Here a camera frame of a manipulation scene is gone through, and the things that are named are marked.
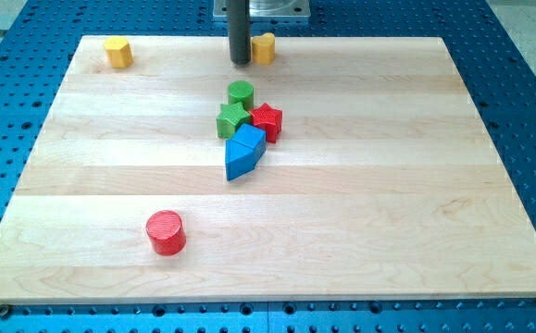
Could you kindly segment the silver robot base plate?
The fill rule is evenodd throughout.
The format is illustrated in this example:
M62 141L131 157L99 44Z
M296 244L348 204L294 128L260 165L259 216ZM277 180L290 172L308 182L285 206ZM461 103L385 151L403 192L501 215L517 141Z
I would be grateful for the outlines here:
M303 20L311 17L309 0L250 0L251 20Z

